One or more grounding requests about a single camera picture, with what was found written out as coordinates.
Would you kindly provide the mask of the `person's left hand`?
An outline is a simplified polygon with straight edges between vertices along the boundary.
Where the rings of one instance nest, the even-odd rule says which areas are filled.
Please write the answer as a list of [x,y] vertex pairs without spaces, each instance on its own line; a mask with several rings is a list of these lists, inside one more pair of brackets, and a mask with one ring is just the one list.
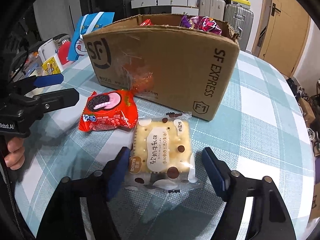
[[25,162],[25,147],[23,146],[24,139],[14,137],[7,141],[8,154],[4,158],[5,163],[11,170],[18,170]]

